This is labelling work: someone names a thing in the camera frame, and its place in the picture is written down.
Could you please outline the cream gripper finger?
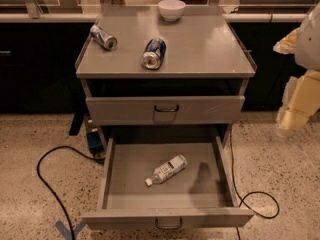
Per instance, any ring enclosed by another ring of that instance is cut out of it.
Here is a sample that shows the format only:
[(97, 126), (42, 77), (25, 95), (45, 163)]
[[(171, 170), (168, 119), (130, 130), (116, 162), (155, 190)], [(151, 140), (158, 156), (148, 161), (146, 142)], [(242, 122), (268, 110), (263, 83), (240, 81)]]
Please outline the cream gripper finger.
[(273, 46), (273, 51), (279, 54), (294, 54), (296, 49), (298, 28), (291, 31)]
[(290, 77), (276, 117), (276, 134), (289, 137), (300, 131), (320, 109), (320, 72), (307, 70), (300, 78)]

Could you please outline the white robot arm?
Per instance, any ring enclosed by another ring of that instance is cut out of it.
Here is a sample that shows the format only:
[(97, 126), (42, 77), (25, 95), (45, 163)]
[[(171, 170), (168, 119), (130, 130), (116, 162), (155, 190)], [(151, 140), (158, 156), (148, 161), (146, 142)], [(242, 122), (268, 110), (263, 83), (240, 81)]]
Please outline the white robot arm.
[(273, 50), (293, 54), (296, 64), (306, 69), (303, 76), (289, 78), (277, 114), (276, 134), (289, 137), (320, 109), (320, 3)]

